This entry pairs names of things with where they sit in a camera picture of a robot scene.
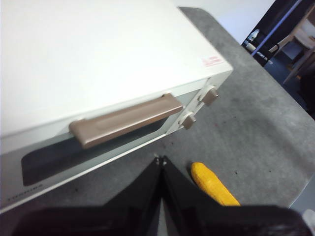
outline table surface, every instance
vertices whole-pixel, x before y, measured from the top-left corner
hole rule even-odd
[[[194,161],[212,169],[242,205],[289,206],[315,171],[314,120],[201,9],[182,11],[234,67],[220,97],[180,130],[0,216],[8,235],[27,212],[99,206],[128,186],[154,158],[167,155],[189,177]],[[161,218],[159,235],[166,235]]]

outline oven door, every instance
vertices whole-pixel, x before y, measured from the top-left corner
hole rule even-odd
[[[91,120],[74,121],[69,126],[74,135],[68,134],[66,139],[57,136],[3,154],[1,212],[165,136],[199,90],[176,97],[168,94],[161,97],[163,102],[149,101],[144,107],[138,104]],[[117,119],[122,119],[118,126]]]

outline sticker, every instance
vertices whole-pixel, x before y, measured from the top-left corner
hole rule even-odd
[[[201,61],[205,67],[209,67],[209,66],[223,63],[223,60],[221,58],[219,58],[218,56],[204,57],[201,59]]]

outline oven window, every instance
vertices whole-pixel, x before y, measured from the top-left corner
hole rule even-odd
[[[167,118],[121,135],[89,149],[82,149],[70,138],[26,154],[22,160],[23,184],[35,184],[66,169],[79,165],[160,129]]]

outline white wall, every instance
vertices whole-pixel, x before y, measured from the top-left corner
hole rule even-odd
[[[209,12],[241,44],[275,0],[172,0]]]

